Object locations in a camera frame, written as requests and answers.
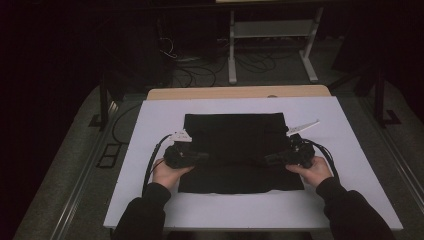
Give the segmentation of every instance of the hand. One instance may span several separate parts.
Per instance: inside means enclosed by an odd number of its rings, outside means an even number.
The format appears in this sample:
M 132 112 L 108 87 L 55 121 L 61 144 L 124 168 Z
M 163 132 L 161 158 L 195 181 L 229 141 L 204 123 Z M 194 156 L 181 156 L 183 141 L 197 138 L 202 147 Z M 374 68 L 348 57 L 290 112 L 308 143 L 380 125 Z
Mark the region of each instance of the hand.
M 191 171 L 194 167 L 172 169 L 166 165 L 164 159 L 158 159 L 155 161 L 153 167 L 153 182 L 159 183 L 162 186 L 170 190 L 175 183 L 177 183 L 180 177 Z
M 312 167 L 303 168 L 298 165 L 286 165 L 286 169 L 290 172 L 299 173 L 313 187 L 317 187 L 325 179 L 332 177 L 330 169 L 324 158 L 315 156 L 312 158 Z

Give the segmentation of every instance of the black cloth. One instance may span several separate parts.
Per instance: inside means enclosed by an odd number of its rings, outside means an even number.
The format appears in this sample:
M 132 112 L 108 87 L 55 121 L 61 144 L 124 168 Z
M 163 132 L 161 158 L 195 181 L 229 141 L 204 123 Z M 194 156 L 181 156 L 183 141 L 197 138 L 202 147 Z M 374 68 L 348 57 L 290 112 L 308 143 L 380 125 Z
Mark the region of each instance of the black cloth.
M 316 189 L 325 201 L 334 239 L 395 239 L 384 219 L 357 191 L 346 191 L 335 178 L 325 179 Z
M 112 235 L 112 240 L 161 239 L 165 212 L 171 193 L 158 183 L 147 185 L 142 198 L 132 200 Z
M 302 190 L 298 174 L 283 165 L 265 166 L 264 157 L 287 149 L 283 113 L 186 114 L 184 129 L 190 150 L 209 159 L 181 177 L 179 192 L 247 194 L 270 190 Z
M 395 239 L 383 218 L 360 193 L 346 191 L 334 178 L 324 180 L 316 191 L 325 201 L 324 213 L 335 240 Z M 160 240 L 165 221 L 163 206 L 170 196 L 160 184 L 147 185 L 143 198 L 128 204 L 112 239 Z

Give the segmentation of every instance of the black sleeve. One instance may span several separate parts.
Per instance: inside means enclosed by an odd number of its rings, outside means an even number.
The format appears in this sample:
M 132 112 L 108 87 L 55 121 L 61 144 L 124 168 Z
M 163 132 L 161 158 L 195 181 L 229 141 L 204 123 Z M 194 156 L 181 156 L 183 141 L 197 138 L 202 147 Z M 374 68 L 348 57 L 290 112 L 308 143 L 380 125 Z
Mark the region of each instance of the black sleeve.
M 384 219 L 357 191 L 346 191 L 338 180 L 327 178 L 316 189 L 325 201 L 334 239 L 395 239 Z
M 171 193 L 158 183 L 147 185 L 142 198 L 132 200 L 119 220 L 112 235 L 117 239 L 162 239 L 165 212 L 163 207 Z

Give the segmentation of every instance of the cable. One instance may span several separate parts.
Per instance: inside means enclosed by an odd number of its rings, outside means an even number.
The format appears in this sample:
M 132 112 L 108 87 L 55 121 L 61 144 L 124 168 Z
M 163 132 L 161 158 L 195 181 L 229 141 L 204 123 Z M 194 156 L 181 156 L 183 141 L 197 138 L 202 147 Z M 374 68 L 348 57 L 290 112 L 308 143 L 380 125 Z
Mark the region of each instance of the cable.
M 143 188 L 141 190 L 141 196 L 143 196 L 144 193 L 146 192 L 147 183 L 149 182 L 150 174 L 151 174 L 150 169 L 152 168 L 153 162 L 155 161 L 156 155 L 158 154 L 159 148 L 162 145 L 163 141 L 165 141 L 171 135 L 172 134 L 168 134 L 165 137 L 163 137 L 162 140 L 160 140 L 160 142 L 156 144 L 156 147 L 153 150 L 152 156 L 150 157 L 150 160 L 149 160 L 149 164 L 147 165 L 147 168 L 146 168 L 146 175 L 144 176 L 144 183 L 143 183 Z
M 165 159 L 164 159 L 164 160 L 162 160 L 162 161 L 160 161 L 160 162 L 158 162 L 155 166 L 153 166 L 152 171 L 150 171 L 150 174 L 152 174 L 152 172 L 155 170 L 155 168 L 156 168 L 157 166 L 159 166 L 159 164 L 163 163 L 164 161 L 165 161 Z
M 324 155 L 324 157 L 327 159 L 328 165 L 330 165 L 331 171 L 333 172 L 334 177 L 339 180 L 339 173 L 336 170 L 336 166 L 334 165 L 334 160 L 333 160 L 333 156 L 331 155 L 330 151 L 328 151 L 327 148 L 325 148 L 324 146 L 315 143 L 309 139 L 302 139 L 303 141 L 305 141 L 305 143 L 311 143 L 312 145 L 314 145 L 315 147 L 317 147 L 322 154 Z

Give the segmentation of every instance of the white table surface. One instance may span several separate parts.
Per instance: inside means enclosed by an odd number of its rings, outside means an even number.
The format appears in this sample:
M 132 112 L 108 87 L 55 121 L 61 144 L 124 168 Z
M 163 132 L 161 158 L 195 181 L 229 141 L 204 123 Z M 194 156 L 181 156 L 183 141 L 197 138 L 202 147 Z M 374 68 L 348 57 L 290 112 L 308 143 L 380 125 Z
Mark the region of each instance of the white table surface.
M 104 226 L 115 228 L 127 204 L 141 195 L 144 174 L 155 145 L 183 127 L 184 115 L 283 112 L 289 127 L 320 120 L 301 133 L 333 155 L 340 181 L 357 190 L 393 230 L 402 229 L 386 194 L 366 159 L 336 97 L 154 100 L 141 107 L 111 199 Z M 170 140 L 164 141 L 157 158 Z M 318 149 L 316 155 L 322 156 Z M 171 191 L 165 228 L 179 230 L 307 230 L 328 228 L 323 200 L 313 188 L 261 194 L 191 194 Z

